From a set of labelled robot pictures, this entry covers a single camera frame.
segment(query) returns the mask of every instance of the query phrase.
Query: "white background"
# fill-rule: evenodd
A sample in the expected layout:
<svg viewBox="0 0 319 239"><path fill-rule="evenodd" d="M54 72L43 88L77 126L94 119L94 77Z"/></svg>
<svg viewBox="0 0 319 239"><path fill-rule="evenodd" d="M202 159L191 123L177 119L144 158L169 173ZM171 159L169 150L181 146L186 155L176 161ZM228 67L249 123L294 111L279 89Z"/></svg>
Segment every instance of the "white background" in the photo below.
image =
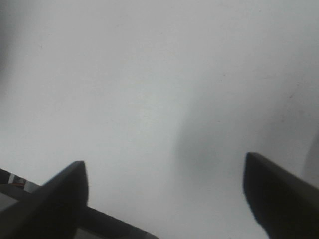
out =
<svg viewBox="0 0 319 239"><path fill-rule="evenodd" d="M161 239L265 239L256 151L319 185L317 0L0 4L0 168L75 160L89 205Z"/></svg>

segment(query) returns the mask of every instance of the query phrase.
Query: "white surface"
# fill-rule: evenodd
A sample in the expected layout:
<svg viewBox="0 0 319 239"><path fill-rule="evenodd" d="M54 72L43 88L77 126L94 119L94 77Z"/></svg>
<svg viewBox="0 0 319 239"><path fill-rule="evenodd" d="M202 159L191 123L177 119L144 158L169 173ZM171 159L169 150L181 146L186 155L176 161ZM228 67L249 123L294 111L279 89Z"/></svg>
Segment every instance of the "white surface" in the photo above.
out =
<svg viewBox="0 0 319 239"><path fill-rule="evenodd" d="M305 171L318 130L318 9L2 3L0 167L42 184L85 160L89 205L161 239L267 238L242 193L244 157Z"/></svg>

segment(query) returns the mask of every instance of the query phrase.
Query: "black plastic part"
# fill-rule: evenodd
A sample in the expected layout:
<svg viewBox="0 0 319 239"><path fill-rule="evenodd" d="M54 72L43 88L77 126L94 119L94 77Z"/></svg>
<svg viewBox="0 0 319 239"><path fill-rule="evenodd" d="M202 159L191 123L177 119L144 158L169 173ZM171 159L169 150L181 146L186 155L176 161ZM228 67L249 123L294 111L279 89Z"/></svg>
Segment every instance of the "black plastic part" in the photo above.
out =
<svg viewBox="0 0 319 239"><path fill-rule="evenodd" d="M319 238L319 190L257 153L248 153L244 192L271 239Z"/></svg>
<svg viewBox="0 0 319 239"><path fill-rule="evenodd" d="M9 181L9 177L10 177L11 173L0 169L0 184L6 184Z"/></svg>
<svg viewBox="0 0 319 239"><path fill-rule="evenodd" d="M87 204L84 162L74 162L0 214L0 239L73 238Z"/></svg>
<svg viewBox="0 0 319 239"><path fill-rule="evenodd" d="M116 218L103 214L93 208L87 207L84 212L80 227L104 237L115 239L129 237L143 239L147 232Z"/></svg>
<svg viewBox="0 0 319 239"><path fill-rule="evenodd" d="M0 239L73 238L78 227L108 239L157 239L86 206L83 162L74 162L33 193L10 184L0 185L0 192L20 201L0 213Z"/></svg>

